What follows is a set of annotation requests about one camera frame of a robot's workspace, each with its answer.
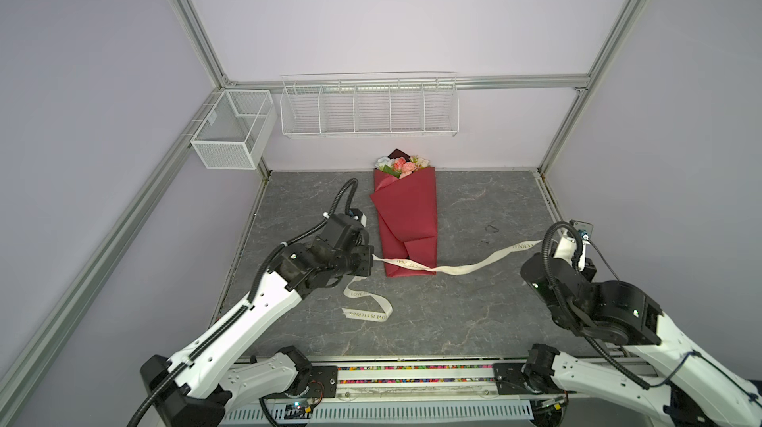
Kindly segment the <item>dark red wrapping paper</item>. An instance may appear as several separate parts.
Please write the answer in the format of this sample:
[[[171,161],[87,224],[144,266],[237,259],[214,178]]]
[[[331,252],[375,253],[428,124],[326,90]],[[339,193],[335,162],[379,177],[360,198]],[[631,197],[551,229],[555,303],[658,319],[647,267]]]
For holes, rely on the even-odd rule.
[[[395,149],[383,157],[411,161],[412,155]],[[398,178],[375,166],[370,199],[377,212],[381,258],[406,258],[436,267],[439,242],[436,169],[430,165]],[[391,278],[434,275],[391,264],[384,264],[384,270]]]

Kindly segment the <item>white fake flower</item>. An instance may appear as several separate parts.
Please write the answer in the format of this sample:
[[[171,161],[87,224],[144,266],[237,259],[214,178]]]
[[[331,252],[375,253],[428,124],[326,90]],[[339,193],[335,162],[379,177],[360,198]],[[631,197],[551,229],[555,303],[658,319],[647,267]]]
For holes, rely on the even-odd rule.
[[[393,173],[396,160],[389,157],[381,157],[376,161],[376,169],[381,172]]]

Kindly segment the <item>red pink fake rose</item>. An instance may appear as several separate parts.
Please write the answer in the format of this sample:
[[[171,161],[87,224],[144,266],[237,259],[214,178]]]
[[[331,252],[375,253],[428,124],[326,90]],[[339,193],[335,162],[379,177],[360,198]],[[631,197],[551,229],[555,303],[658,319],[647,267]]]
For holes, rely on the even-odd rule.
[[[416,172],[419,167],[415,162],[409,161],[404,157],[399,157],[393,161],[391,169],[396,177],[405,178]]]

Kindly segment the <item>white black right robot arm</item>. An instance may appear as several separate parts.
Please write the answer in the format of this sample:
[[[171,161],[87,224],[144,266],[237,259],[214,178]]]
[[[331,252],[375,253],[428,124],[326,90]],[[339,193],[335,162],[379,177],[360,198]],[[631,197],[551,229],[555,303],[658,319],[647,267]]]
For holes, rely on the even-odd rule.
[[[541,250],[521,267],[554,323],[593,341],[596,365],[536,344],[522,369],[534,392],[598,397],[674,426],[758,426],[761,391],[717,362],[635,285],[595,281],[573,242]]]

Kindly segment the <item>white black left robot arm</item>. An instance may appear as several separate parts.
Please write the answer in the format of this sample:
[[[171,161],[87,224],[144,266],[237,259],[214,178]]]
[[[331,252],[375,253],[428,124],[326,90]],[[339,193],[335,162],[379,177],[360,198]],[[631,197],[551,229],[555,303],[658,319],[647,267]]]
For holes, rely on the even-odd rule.
[[[317,289],[343,276],[367,275],[373,264],[361,210],[325,214],[301,239],[279,244],[249,292],[212,327],[170,357],[154,355],[140,369],[148,391],[129,425],[155,409],[167,426],[217,426],[237,407],[276,393],[307,389],[311,362],[295,347],[247,367],[235,363],[279,318]]]

